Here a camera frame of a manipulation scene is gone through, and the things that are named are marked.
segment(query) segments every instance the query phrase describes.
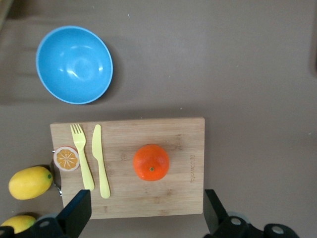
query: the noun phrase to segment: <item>fork handle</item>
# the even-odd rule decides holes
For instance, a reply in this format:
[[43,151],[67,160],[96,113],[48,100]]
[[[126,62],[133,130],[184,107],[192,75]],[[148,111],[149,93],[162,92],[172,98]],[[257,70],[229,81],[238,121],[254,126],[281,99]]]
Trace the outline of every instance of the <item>fork handle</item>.
[[86,160],[84,150],[78,151],[78,155],[80,160],[81,175],[83,177],[84,187],[85,189],[89,189],[90,191],[92,191],[95,188],[95,184]]
[[105,165],[103,162],[98,162],[99,167],[99,183],[100,183],[100,194],[103,198],[110,197],[110,187],[106,175]]

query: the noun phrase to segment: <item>yellow knife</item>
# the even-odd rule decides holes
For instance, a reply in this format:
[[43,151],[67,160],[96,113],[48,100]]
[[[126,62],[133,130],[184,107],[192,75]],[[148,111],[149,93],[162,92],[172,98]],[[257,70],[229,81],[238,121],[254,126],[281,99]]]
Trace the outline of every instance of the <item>yellow knife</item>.
[[93,156],[98,161],[99,168],[99,185],[100,185],[100,194],[103,198],[110,197],[110,187],[106,175],[104,156],[103,156],[103,146],[101,141],[101,126],[97,124],[95,126],[92,142]]

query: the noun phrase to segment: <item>yellow fork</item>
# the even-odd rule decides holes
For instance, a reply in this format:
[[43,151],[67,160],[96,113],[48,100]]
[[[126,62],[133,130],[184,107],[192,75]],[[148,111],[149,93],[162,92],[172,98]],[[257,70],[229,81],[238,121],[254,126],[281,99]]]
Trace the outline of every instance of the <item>yellow fork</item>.
[[85,156],[85,151],[84,151],[85,144],[86,144],[85,134],[79,124],[72,124],[70,125],[70,128],[71,128],[71,133],[73,135],[74,144],[78,150],[81,175],[83,177],[84,187],[85,189],[89,189],[90,191],[92,191],[95,188],[95,184],[94,184],[94,180],[89,170],[89,166]]

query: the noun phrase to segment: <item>blue bowl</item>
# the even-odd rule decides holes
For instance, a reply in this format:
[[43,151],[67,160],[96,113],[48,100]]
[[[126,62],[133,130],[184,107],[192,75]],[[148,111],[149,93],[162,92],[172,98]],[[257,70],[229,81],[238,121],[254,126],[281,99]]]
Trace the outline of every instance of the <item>blue bowl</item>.
[[59,27],[47,34],[37,50],[36,68],[46,89],[71,104],[99,98],[113,74],[106,45],[96,34],[78,26]]

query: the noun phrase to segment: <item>wooden cutting board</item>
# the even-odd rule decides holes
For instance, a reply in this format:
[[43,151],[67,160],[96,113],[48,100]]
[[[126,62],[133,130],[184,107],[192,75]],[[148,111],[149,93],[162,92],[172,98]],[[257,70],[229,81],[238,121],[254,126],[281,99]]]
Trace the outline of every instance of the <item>wooden cutting board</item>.
[[[86,135],[85,153],[95,189],[91,219],[201,214],[204,190],[204,118],[136,119],[78,122]],[[71,123],[51,124],[54,150],[75,146]],[[103,153],[111,197],[100,195],[98,162],[92,155],[96,124],[102,128]],[[141,180],[134,172],[135,152],[157,144],[170,157],[167,175],[158,181]],[[80,168],[60,172],[64,207],[84,189]]]

